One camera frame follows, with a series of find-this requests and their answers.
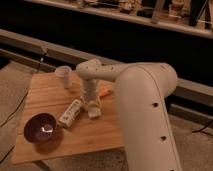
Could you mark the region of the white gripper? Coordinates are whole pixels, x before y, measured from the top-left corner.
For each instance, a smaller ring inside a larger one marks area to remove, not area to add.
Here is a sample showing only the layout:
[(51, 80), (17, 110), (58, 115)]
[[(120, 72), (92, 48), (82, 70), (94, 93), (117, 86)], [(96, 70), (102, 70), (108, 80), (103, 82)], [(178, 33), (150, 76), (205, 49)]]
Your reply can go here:
[(100, 106), (97, 80), (91, 79), (82, 81), (82, 99), (86, 108)]

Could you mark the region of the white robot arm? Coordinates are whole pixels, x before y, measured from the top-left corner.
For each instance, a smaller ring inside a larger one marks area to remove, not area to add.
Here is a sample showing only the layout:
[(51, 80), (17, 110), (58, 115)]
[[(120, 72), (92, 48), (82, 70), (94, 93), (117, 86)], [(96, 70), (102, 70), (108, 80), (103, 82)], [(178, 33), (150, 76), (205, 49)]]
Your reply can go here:
[(102, 65), (98, 59), (77, 65), (82, 96), (95, 98), (99, 80), (114, 83), (116, 110), (129, 171), (182, 171), (165, 98), (176, 89), (176, 71), (166, 63)]

